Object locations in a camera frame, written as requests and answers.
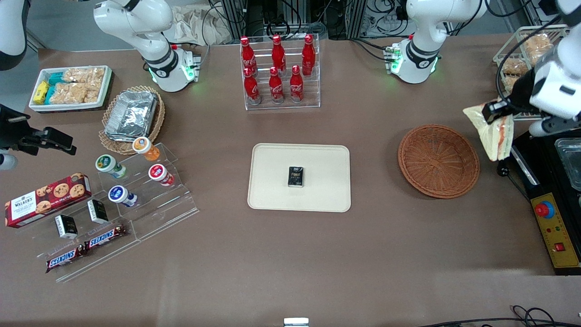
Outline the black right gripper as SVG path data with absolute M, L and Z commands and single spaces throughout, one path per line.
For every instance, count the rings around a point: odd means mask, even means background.
M 1 105 L 0 110 L 0 147 L 12 149 L 27 154 L 37 154 L 38 149 L 55 149 L 74 156 L 77 148 L 73 145 L 73 137 L 55 128 L 43 130 L 42 141 L 37 135 L 39 130 L 31 128 L 29 114 L 24 114 Z

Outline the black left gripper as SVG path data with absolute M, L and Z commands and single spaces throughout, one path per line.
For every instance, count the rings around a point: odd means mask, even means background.
M 485 103 L 482 115 L 487 124 L 492 124 L 501 117 L 518 113 L 540 114 L 540 110 L 530 104 L 535 85 L 535 69 L 531 69 L 515 82 L 508 101 L 492 101 Z

